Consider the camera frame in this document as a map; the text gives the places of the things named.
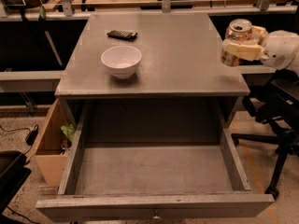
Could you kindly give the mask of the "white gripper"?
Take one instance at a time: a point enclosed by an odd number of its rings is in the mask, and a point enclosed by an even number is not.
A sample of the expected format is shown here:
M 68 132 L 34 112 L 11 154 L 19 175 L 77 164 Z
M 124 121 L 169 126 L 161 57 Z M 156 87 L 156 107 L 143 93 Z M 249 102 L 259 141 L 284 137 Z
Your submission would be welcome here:
M 299 71 L 299 34 L 283 30 L 268 34 L 264 27 L 253 25 L 250 38 L 247 41 L 225 39 L 222 48 L 242 60 L 260 60 L 276 70 Z

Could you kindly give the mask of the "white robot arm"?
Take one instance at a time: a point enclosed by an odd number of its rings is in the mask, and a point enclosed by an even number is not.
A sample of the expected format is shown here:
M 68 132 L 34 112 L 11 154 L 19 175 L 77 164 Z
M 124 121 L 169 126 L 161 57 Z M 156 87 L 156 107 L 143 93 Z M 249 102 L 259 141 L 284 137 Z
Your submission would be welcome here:
M 277 30 L 268 33 L 253 26 L 249 40 L 226 38 L 222 50 L 240 60 L 260 61 L 276 70 L 287 69 L 299 75 L 299 34 Z

